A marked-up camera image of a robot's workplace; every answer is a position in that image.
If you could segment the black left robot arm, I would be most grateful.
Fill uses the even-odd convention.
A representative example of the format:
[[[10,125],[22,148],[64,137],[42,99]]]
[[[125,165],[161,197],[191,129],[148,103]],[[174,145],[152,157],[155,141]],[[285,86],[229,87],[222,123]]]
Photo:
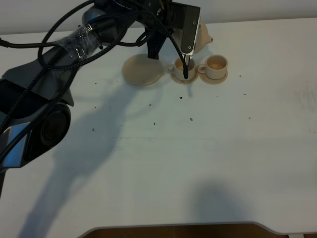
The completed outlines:
[[[9,69],[0,79],[0,177],[21,168],[59,144],[66,136],[74,101],[70,86],[79,71],[115,46],[139,22],[145,31],[132,46],[147,44],[149,56],[179,26],[171,0],[88,0],[76,6],[40,43],[2,47],[38,49],[37,58]]]

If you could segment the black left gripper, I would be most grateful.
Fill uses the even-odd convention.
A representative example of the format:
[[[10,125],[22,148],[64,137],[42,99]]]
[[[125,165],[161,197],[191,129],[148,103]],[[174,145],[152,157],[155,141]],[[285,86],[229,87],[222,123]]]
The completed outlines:
[[[159,59],[166,39],[176,41],[172,34],[183,24],[183,5],[171,0],[115,0],[113,7],[113,12],[123,17],[115,21],[114,38],[120,42],[132,23],[141,23],[145,31],[136,42],[147,42],[148,58],[153,60]]]

